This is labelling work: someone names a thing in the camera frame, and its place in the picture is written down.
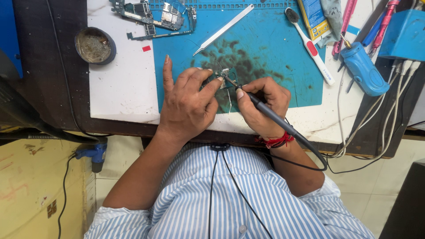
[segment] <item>dark wooden table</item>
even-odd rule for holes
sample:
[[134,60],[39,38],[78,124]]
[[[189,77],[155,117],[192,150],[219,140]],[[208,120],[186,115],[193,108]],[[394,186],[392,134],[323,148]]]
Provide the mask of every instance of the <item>dark wooden table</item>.
[[[86,0],[51,0],[50,2],[70,83],[74,110],[81,128],[92,133],[152,137],[155,134],[156,125],[90,118],[88,64],[79,57],[74,47],[75,34],[87,26]],[[64,130],[77,131],[71,116],[46,1],[14,0],[13,5],[24,78],[18,81],[10,81],[10,85],[17,89],[38,110],[47,123]],[[382,76],[387,79],[391,61],[378,59],[376,66]],[[420,68],[402,94],[398,109],[401,113],[397,117],[393,140],[384,154],[385,157],[394,156],[424,85],[424,80],[425,68]],[[390,97],[385,98],[376,116],[359,130],[354,140],[347,147],[347,154],[363,156],[379,154],[384,116],[394,102],[396,90],[396,87],[391,87],[389,94],[387,94]],[[364,96],[354,125],[358,125],[375,99],[375,97]],[[0,123],[22,125],[1,111]],[[388,135],[389,129],[390,127],[387,127],[386,135]],[[258,145],[254,142],[253,136],[249,134],[210,130],[204,131],[193,140],[199,142],[230,142],[236,145]],[[341,147],[337,144],[320,142],[313,142],[313,144],[322,152],[335,152]]]

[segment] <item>hand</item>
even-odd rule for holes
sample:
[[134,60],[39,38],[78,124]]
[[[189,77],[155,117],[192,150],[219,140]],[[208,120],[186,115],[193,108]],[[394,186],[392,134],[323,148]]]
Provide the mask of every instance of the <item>hand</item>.
[[162,72],[164,104],[156,135],[163,136],[167,143],[182,147],[214,121],[218,109],[214,94],[221,86],[223,78],[212,80],[199,91],[202,82],[212,75],[211,69],[186,69],[174,84],[172,68],[173,62],[167,55]]
[[282,119],[285,118],[286,111],[288,110],[291,92],[278,85],[271,77],[254,80],[244,85],[242,89],[238,89],[236,95],[238,98],[238,107],[248,126],[265,140],[268,140],[268,138],[281,138],[285,134],[285,130],[255,108],[246,92],[255,94],[258,91],[263,91],[264,98],[267,100],[265,105],[277,113]]

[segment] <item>blue power drill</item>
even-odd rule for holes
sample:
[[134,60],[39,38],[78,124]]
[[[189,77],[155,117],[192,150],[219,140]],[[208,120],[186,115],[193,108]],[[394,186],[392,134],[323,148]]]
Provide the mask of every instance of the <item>blue power drill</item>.
[[390,85],[384,81],[375,65],[366,54],[360,42],[350,42],[344,40],[345,49],[341,50],[344,62],[353,74],[353,78],[370,96],[379,96],[387,92]]
[[94,149],[81,149],[75,151],[75,158],[81,159],[81,157],[91,157],[91,171],[99,173],[102,171],[103,162],[105,162],[106,147],[108,143],[97,144]]

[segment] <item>blue silicone mat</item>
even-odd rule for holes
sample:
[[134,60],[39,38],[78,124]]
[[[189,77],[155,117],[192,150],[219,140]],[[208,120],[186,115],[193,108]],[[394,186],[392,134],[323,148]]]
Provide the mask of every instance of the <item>blue silicone mat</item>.
[[[162,1],[150,0],[154,19],[161,19]],[[192,57],[199,46],[239,14],[249,4],[255,8],[222,34],[213,44]],[[165,55],[173,60],[173,79],[188,67],[211,68],[214,71],[235,67],[238,80],[247,84],[257,78],[271,76],[281,86],[291,91],[290,107],[320,105],[322,103],[323,77],[313,59],[304,48],[301,37],[284,14],[290,6],[299,15],[299,25],[306,35],[296,1],[186,0],[187,7],[197,10],[194,33],[153,39],[153,52],[161,112],[164,101],[162,66]],[[179,31],[189,28],[186,17]],[[156,28],[157,34],[169,32]],[[325,49],[316,47],[324,59]],[[234,87],[229,88],[231,112],[239,112]],[[219,103],[218,114],[228,113],[229,96],[226,89],[215,94]]]

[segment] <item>blue and white striped shirt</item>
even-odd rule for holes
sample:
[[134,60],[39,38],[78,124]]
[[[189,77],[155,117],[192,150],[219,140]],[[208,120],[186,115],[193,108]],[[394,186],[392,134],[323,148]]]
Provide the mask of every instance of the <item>blue and white striped shirt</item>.
[[[207,238],[216,154],[205,144],[187,144],[170,164],[150,210],[101,207],[84,238]],[[224,155],[273,238],[374,237],[344,207],[338,187],[327,176],[322,188],[295,197],[263,155],[233,146]],[[268,238],[234,185],[221,153],[212,194],[211,238]]]

